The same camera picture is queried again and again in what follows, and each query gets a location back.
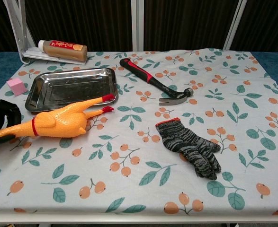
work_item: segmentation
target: bottle cap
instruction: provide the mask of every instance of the bottle cap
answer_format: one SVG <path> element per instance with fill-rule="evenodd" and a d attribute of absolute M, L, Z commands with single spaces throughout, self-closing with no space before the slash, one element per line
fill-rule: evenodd
<path fill-rule="evenodd" d="M 44 52 L 43 50 L 43 43 L 45 42 L 45 40 L 40 40 L 39 43 L 38 43 L 38 48 L 41 52 Z"/>

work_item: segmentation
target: hammer head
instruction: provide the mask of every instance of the hammer head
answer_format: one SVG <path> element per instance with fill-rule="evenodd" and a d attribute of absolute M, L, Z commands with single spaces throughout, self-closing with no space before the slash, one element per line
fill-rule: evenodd
<path fill-rule="evenodd" d="M 186 88 L 184 92 L 178 92 L 179 94 L 175 97 L 171 98 L 160 98 L 159 105 L 177 105 L 184 103 L 187 99 L 187 97 L 190 97 L 194 94 L 193 89 L 191 88 Z"/>

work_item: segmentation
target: floral tablecloth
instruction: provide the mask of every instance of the floral tablecloth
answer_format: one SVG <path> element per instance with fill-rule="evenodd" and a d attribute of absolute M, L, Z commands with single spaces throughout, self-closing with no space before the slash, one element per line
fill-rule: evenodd
<path fill-rule="evenodd" d="M 18 138 L 0 145 L 0 212 L 139 213 L 141 215 L 278 215 L 278 86 L 249 52 L 203 49 L 90 52 L 86 65 L 34 61 L 13 76 L 28 89 L 45 72 L 108 67 L 119 99 L 114 112 L 90 120 L 72 139 Z M 180 105 L 119 65 L 122 58 L 178 91 Z M 33 115 L 27 93 L 16 103 Z M 220 144 L 216 181 L 198 178 L 184 157 L 167 150 L 155 124 L 181 118 L 197 135 Z"/>

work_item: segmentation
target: bottle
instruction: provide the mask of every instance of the bottle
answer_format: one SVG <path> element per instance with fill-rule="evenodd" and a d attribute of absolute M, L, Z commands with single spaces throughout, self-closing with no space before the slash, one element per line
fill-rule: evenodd
<path fill-rule="evenodd" d="M 40 40 L 38 44 L 41 52 L 57 58 L 71 59 L 75 61 L 86 61 L 87 46 L 62 42 L 57 40 Z"/>

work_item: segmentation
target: blue surface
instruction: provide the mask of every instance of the blue surface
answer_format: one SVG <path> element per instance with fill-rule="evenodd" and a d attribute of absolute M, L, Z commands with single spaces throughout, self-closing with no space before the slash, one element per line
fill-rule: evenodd
<path fill-rule="evenodd" d="M 251 52 L 278 85 L 278 53 Z M 17 52 L 0 52 L 0 88 L 22 66 Z"/>

